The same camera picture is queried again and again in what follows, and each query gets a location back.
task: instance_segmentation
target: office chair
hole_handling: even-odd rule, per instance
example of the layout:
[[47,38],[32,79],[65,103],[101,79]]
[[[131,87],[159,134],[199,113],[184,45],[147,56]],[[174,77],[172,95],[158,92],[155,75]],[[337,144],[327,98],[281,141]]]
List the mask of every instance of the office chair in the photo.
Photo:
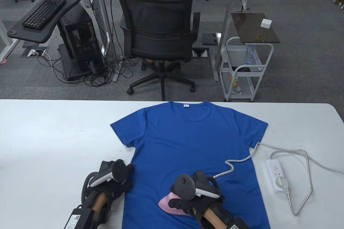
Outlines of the office chair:
[[[147,67],[154,71],[131,83],[127,93],[132,95],[134,87],[160,79],[161,98],[165,101],[165,78],[190,85],[195,91],[195,83],[172,74],[180,68],[180,61],[192,58],[192,44],[197,40],[200,13],[193,15],[190,29],[192,0],[119,0],[123,16],[120,26],[124,33],[124,56],[142,58],[141,70]],[[146,60],[159,61],[159,67]],[[165,68],[165,61],[172,62]]]

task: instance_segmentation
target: electrical outlet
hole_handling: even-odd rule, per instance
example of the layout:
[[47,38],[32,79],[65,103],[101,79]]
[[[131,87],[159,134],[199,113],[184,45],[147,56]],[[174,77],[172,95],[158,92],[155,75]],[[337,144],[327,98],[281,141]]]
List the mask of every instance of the electrical outlet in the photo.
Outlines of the electrical outlet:
[[280,178],[285,177],[280,162],[277,159],[268,159],[266,164],[268,166],[269,181],[273,191],[275,193],[285,193],[280,183]]

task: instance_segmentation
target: blue t-shirt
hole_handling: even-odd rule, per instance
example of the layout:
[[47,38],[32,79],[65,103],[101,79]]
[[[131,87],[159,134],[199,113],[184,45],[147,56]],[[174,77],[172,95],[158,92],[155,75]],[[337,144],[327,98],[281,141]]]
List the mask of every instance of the blue t-shirt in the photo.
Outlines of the blue t-shirt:
[[[126,193],[123,229],[199,229],[193,217],[165,213],[158,202],[180,174],[202,170],[214,176],[230,170],[260,142],[267,123],[209,102],[168,102],[140,109],[111,124],[120,141],[135,147],[133,189]],[[223,207],[251,229],[269,229],[252,159],[234,163],[216,179]]]

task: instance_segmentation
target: vr controller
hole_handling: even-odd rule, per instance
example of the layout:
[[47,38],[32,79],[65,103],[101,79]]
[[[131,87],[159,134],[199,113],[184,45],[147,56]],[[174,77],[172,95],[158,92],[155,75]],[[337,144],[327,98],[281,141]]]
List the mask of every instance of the vr controller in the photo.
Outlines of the vr controller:
[[221,192],[213,177],[206,177],[202,171],[195,173],[196,180],[188,174],[181,174],[174,183],[175,194],[186,201],[192,200],[195,196],[207,196],[220,198]]
[[122,159],[118,159],[113,163],[102,161],[99,172],[89,181],[89,186],[95,187],[110,180],[123,184],[126,182],[128,172],[128,168]]

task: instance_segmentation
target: gray carpet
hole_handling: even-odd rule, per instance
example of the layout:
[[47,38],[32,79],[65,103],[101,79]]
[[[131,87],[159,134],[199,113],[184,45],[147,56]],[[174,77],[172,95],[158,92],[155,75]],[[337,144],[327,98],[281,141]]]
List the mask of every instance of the gray carpet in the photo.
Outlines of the gray carpet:
[[[201,12],[200,33],[220,31],[225,4],[225,1],[197,1],[196,9]],[[0,17],[8,22],[19,20],[33,4],[30,1],[0,0],[0,6]],[[236,2],[233,11],[239,11],[240,7]],[[113,0],[113,9],[114,23],[123,45],[123,33],[117,26],[122,11],[117,0]],[[329,103],[344,118],[344,19],[339,7],[330,0],[259,0],[253,2],[251,11],[263,12],[272,19],[273,28],[281,40],[275,45],[255,101]],[[230,35],[237,35],[233,26]],[[58,30],[55,30],[43,44],[50,46],[48,53],[52,59],[59,58],[57,47],[61,43]],[[40,65],[35,58],[20,58],[21,45],[20,42],[8,57],[7,64],[0,66],[0,98],[161,100],[159,81],[136,87],[132,96],[126,94],[131,82],[150,73],[149,70],[141,71],[140,65],[132,67],[132,78],[120,76],[117,83],[100,88],[68,85],[59,82],[51,69]],[[221,85],[214,82],[208,58],[182,63],[180,72],[196,82],[196,92],[190,93],[187,86],[167,80],[167,100],[223,100]],[[130,76],[130,71],[126,70],[125,75]]]

